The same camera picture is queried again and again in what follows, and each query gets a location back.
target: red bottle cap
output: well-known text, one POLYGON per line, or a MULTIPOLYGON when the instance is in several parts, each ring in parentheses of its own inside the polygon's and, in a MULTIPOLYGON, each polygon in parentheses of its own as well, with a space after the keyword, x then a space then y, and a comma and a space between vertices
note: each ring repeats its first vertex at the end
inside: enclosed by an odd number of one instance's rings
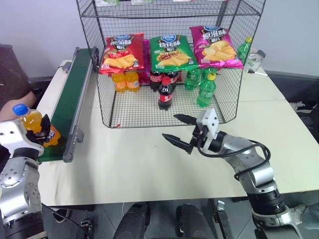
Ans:
POLYGON ((161 82, 162 82, 164 85, 169 85, 169 84, 170 84, 170 77, 164 76, 161 82))

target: white table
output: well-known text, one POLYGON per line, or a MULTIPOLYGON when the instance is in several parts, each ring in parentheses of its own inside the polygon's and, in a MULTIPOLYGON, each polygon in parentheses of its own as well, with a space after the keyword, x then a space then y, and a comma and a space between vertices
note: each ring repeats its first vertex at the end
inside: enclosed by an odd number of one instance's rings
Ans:
MULTIPOLYGON (((52 115, 65 79, 58 69, 38 106, 42 113, 52 115)), ((203 157, 196 150, 188 155, 161 135, 189 141, 193 126, 104 126, 94 77, 79 125, 85 136, 76 145, 73 162, 39 167, 41 199, 47 205, 245 196, 226 161, 203 157)), ((219 130, 270 149, 281 193, 319 189, 319 145, 269 77, 244 74, 237 117, 219 130)))

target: green soda bottle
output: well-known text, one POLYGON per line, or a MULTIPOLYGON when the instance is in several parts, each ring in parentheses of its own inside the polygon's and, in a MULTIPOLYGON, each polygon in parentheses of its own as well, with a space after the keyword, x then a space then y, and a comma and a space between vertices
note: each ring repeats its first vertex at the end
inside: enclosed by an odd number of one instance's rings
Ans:
POLYGON ((185 90, 192 91, 197 87, 198 81, 200 80, 200 77, 201 77, 201 73, 202 73, 202 69, 200 68, 188 71, 187 78, 184 83, 185 90))
POLYGON ((253 41, 253 38, 251 36, 248 36, 243 44, 241 44, 237 49, 237 56, 243 63, 245 64, 246 57, 249 53, 251 42, 253 41))
POLYGON ((196 101, 200 107, 210 105, 216 89, 215 78, 216 74, 209 73, 207 75, 207 80, 200 85, 196 101))
POLYGON ((207 80, 207 75, 208 74, 213 74, 216 75, 217 72, 217 68, 214 67, 207 67, 204 69, 203 74, 198 82, 198 85, 200 86, 203 82, 205 82, 207 80))

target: bottle label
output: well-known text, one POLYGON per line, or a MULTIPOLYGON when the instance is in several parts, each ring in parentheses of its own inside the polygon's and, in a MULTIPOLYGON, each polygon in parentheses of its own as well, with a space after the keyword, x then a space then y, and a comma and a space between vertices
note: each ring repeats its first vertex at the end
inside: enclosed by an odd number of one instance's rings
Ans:
POLYGON ((171 78, 169 83, 173 84, 173 83, 175 83, 177 81, 177 79, 178 79, 178 76, 176 76, 174 78, 171 78))
POLYGON ((168 96, 163 96, 163 95, 159 95, 159 100, 162 102, 169 102, 171 100, 172 95, 168 95, 168 96))
POLYGON ((199 80, 199 75, 195 75, 195 74, 188 74, 187 75, 187 81, 192 81, 192 82, 195 82, 195 81, 198 81, 199 80))
POLYGON ((214 93, 213 92, 205 92, 205 91, 200 90, 199 95, 204 97, 204 98, 212 98, 214 93))
POLYGON ((115 86, 116 86, 118 89, 123 89, 123 88, 125 88, 126 83, 125 83, 125 82, 116 82, 116 83, 115 83, 115 86))
POLYGON ((126 83, 127 83, 127 85, 128 85, 128 88, 131 88, 131 89, 136 88, 136 87, 139 86, 139 81, 126 82, 126 83))
POLYGON ((55 130, 52 129, 52 127, 51 127, 49 135, 48 135, 49 140, 51 140, 54 136, 55 136, 55 130))
POLYGON ((153 82, 160 82, 161 81, 161 76, 152 76, 150 75, 150 80, 153 82))

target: wire shelf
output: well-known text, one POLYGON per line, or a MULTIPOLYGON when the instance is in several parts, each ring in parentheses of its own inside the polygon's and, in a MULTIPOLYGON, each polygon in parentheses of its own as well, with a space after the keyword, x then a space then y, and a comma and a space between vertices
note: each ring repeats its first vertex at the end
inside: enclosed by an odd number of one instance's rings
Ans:
MULTIPOLYGON (((255 35, 265 0, 229 0, 173 2, 154 0, 151 4, 132 5, 122 0, 118 6, 96 7, 94 0, 77 0, 84 35, 91 51, 99 55, 93 61, 95 69, 101 63, 105 38, 143 32, 145 39, 167 35, 186 35, 193 47, 190 26, 217 25, 229 29, 235 49, 247 36, 255 35)), ((236 117, 242 70, 222 69, 216 78, 216 92, 210 107, 217 111, 221 123, 236 117)), ((205 108, 196 105, 198 89, 193 92, 178 85, 168 111, 158 107, 158 96, 147 87, 136 92, 116 93, 112 80, 98 74, 98 90, 103 124, 107 127, 154 127, 183 125, 174 114, 197 116, 205 108)))
MULTIPOLYGON (((227 3, 224 16, 236 15, 260 15, 260 12, 242 1, 237 9, 239 0, 227 3)), ((121 1, 118 6, 98 6, 94 10, 93 2, 83 10, 83 17, 107 17, 107 18, 176 18, 219 16, 223 1, 195 0, 191 2, 172 2, 172 0, 155 0, 151 4, 132 5, 130 1, 121 1)))
POLYGON ((186 91, 183 83, 177 84, 168 111, 158 107, 158 93, 150 86, 142 86, 137 92, 114 91, 112 79, 99 74, 98 87, 103 124, 107 127, 158 127, 185 125, 173 117, 175 114, 186 114, 197 117, 202 110, 215 108, 220 123, 236 117, 238 91, 241 80, 240 69, 223 69, 216 78, 214 99, 210 106, 201 108, 196 104, 198 88, 186 91))

